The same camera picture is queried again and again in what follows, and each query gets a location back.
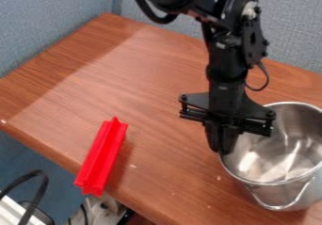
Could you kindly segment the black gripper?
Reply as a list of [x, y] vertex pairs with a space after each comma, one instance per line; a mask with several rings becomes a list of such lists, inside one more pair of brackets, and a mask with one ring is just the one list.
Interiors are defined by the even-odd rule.
[[234, 151], [242, 133], [269, 137], [276, 112], [257, 104], [246, 93], [246, 81], [209, 82], [209, 92], [181, 96], [181, 117], [202, 122], [209, 147], [224, 154]]

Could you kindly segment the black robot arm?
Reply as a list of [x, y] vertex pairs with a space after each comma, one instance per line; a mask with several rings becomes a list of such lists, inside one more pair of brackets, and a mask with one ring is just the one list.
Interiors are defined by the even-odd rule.
[[249, 90], [248, 73], [262, 69], [269, 40], [261, 27], [258, 0], [135, 0], [142, 12], [158, 24], [173, 23], [181, 15], [202, 25], [209, 53], [209, 92], [181, 97], [181, 117], [205, 126], [210, 149], [230, 154], [242, 133], [268, 137], [276, 112], [257, 104]]

